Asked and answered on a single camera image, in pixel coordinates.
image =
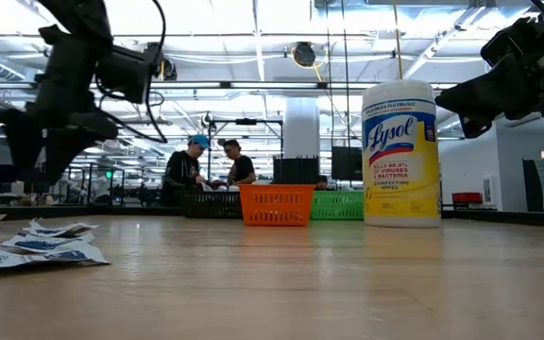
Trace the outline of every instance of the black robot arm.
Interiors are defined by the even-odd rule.
[[[492,70],[445,90],[435,103],[459,114],[467,138],[492,127],[501,113],[510,120],[532,112],[544,115],[544,5],[539,20],[519,19],[501,30],[481,51]]]
[[[26,104],[26,112],[0,110],[0,123],[20,178],[32,178],[45,148],[44,179],[55,183],[81,151],[118,135],[122,122],[95,105],[93,81],[103,95],[146,103],[150,113],[148,95],[162,61],[164,15],[153,0],[163,19],[161,43],[141,53],[113,44],[103,0],[40,2],[70,34],[56,25],[39,29],[52,51],[45,72],[35,78],[39,86],[35,102]],[[158,142],[166,142],[162,134]]]

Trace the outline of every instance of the wooden table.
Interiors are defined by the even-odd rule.
[[[544,339],[544,228],[78,220],[112,265],[0,274],[0,339]]]

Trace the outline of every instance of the black t-shirt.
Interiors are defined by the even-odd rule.
[[[186,151],[174,152],[162,178],[161,205],[178,207],[177,190],[196,186],[195,178],[199,170],[198,160],[190,157]]]
[[[246,179],[252,172],[255,172],[253,161],[247,156],[241,156],[234,161],[231,172],[234,174],[234,182]]]

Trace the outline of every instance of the orange basket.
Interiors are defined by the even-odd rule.
[[[314,186],[240,185],[243,221],[248,226],[305,227],[310,221]]]

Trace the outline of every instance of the green basket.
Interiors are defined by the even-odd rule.
[[[362,191],[314,192],[313,220],[364,220]]]

